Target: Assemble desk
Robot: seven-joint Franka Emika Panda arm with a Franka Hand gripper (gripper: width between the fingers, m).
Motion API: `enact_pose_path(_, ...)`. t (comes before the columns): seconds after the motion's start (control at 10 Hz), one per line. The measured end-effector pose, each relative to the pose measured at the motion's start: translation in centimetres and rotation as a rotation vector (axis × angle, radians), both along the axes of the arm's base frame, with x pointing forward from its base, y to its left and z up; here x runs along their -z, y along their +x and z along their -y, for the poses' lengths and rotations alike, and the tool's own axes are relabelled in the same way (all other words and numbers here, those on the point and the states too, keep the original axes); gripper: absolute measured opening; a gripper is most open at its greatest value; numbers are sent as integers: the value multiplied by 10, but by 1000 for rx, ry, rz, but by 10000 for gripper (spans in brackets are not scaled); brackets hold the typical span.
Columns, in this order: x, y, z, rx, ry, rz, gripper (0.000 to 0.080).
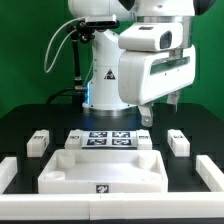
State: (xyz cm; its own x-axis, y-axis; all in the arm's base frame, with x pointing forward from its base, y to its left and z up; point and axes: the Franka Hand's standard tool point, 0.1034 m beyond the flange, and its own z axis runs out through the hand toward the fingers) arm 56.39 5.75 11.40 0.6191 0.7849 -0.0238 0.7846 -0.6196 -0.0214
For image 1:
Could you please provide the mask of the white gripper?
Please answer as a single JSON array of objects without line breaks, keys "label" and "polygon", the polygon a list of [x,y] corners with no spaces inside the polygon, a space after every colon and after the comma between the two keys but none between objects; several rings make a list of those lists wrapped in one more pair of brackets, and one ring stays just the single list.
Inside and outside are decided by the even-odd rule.
[{"label": "white gripper", "polygon": [[128,104],[141,105],[141,124],[145,127],[153,125],[153,103],[162,96],[168,95],[167,103],[177,106],[180,89],[191,85],[195,78],[196,54],[192,46],[183,50],[182,60],[186,64],[178,64],[173,68],[152,74],[154,62],[161,64],[160,59],[167,60],[168,52],[149,53],[125,51],[118,66],[118,92],[121,100]]}]

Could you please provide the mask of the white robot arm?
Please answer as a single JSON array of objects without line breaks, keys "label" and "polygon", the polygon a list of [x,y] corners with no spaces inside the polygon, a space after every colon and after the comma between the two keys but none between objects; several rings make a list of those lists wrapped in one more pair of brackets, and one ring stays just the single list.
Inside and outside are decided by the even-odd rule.
[{"label": "white robot arm", "polygon": [[105,113],[138,107],[142,124],[153,122],[152,103],[195,79],[193,18],[216,0],[68,0],[80,18],[81,40],[93,50],[93,78],[83,107]]}]

